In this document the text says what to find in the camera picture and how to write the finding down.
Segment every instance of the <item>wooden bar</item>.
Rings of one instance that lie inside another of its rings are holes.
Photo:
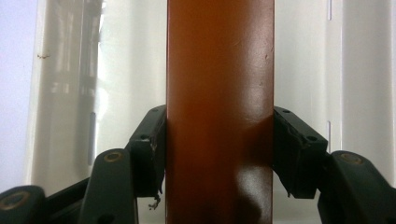
[[[272,223],[274,0],[169,0],[166,221]]]

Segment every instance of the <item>screw hole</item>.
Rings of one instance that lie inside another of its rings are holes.
[[[312,142],[315,142],[315,141],[318,140],[318,139],[317,139],[316,137],[314,137],[314,136],[307,136],[306,138],[307,138],[308,140],[312,141]]]
[[[98,224],[110,224],[110,223],[114,222],[114,219],[115,219],[114,215],[105,214],[105,215],[101,215],[98,218],[97,223]]]

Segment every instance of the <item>white wall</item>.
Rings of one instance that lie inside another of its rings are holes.
[[[0,4],[0,192],[23,184],[36,4]]]

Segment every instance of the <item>orange wooden post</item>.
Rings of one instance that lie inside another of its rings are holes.
[[[271,223],[274,0],[169,0],[167,223]]]

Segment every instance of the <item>black plastic part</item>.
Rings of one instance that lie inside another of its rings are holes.
[[[48,197],[48,223],[77,223],[89,180],[84,179]]]
[[[143,118],[125,149],[134,165],[136,197],[157,197],[163,193],[165,170],[166,105],[152,108]]]
[[[124,149],[96,158],[78,223],[138,223],[131,167]]]
[[[326,162],[326,171],[325,183],[332,191],[320,189],[318,209],[323,223],[395,223],[396,190],[370,161],[336,151]]]
[[[45,195],[37,186],[9,189],[0,194],[0,223],[43,223],[47,219]]]
[[[275,107],[274,171],[288,194],[313,199],[327,140],[287,109]]]

